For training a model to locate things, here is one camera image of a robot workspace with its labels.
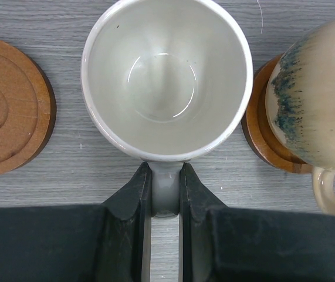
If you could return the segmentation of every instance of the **mug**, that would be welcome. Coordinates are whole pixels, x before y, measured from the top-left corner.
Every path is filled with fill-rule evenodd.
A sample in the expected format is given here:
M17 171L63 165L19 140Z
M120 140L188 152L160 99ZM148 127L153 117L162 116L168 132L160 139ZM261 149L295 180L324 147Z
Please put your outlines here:
M179 212L183 163L237 127L251 52L212 0L121 0L95 23L82 56L87 110L104 137L152 170L152 212Z
M335 215L335 21L281 57L266 90L266 113L277 139L314 167L317 204Z

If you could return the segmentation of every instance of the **white mug handle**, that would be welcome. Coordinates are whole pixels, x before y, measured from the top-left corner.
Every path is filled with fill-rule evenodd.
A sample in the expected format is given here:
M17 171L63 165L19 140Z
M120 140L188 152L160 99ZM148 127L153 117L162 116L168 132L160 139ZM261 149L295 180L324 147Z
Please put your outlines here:
M314 167L312 170L313 193L324 213L335 215L334 170Z
M151 174L151 213L172 217L180 209L180 171L183 163L148 162Z

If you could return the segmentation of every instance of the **mug rim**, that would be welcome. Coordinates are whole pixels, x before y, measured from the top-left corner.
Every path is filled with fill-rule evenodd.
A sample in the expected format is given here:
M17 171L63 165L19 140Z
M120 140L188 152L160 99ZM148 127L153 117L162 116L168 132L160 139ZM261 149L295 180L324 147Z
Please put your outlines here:
M89 56L92 51L93 44L100 33L101 29L105 26L105 24L110 20L112 16L114 16L117 12L122 10L123 8L132 5L136 2L141 2L143 0L119 0L114 5L112 5L94 24L92 30L90 31L87 40L85 42L83 54L82 54L82 62L81 62L81 86L82 86L82 93L83 98L85 101L86 108L89 112L89 115L96 125L98 130L101 134L116 148L120 149L122 152L133 156L139 157L143 160L149 161L157 161L157 162L184 162L187 160L191 160L195 157L205 155L210 151L214 150L217 146L222 144L236 129L239 125L242 116L245 113L246 107L248 105L249 99L252 93L252 86L253 86L253 63L252 63L252 55L251 50L248 45L248 41L239 26L239 24L234 20L234 18L219 4L215 3L213 0L192 0L195 2L200 3L201 5L205 6L206 8L210 9L211 11L215 12L217 16L222 18L234 31L237 40L239 41L242 52L245 59L245 66L246 66L246 81L245 87L243 92L242 100L239 104L238 110L232 119L231 123L228 127L213 141L208 143L207 145L187 152L183 154L176 154L176 155L161 155L155 154L150 152L145 152L140 150L127 142L123 139L118 137L104 122L102 117L99 115L96 105L93 102L92 95L90 93L89 88L89 81L88 81L88 67L89 67Z

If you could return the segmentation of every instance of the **gray surface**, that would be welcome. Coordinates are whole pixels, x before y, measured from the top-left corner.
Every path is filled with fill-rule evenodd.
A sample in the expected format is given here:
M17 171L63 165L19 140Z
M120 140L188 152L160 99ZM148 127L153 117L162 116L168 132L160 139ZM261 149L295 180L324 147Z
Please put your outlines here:
M31 56L48 75L57 122L45 150L0 176L0 206L99 203L124 185L139 160L118 151L92 124L80 90L80 56L91 27L114 1L0 0L0 39ZM309 29L335 18L335 0L218 1L239 22L257 69ZM310 176L276 170L251 151L241 127L191 162L230 206L317 212ZM153 221L151 281L177 281L178 219Z

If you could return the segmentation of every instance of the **wooden coaster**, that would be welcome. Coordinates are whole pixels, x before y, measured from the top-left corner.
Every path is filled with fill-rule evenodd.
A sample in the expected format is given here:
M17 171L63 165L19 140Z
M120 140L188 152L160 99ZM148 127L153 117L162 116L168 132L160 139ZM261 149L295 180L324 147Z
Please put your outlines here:
M0 173L36 157L55 124L55 97L41 69L0 41Z
M255 76L251 99L242 119L243 132L252 150L266 163L287 172L310 173L312 166L293 155L277 140L266 116L266 87L280 57L262 66Z

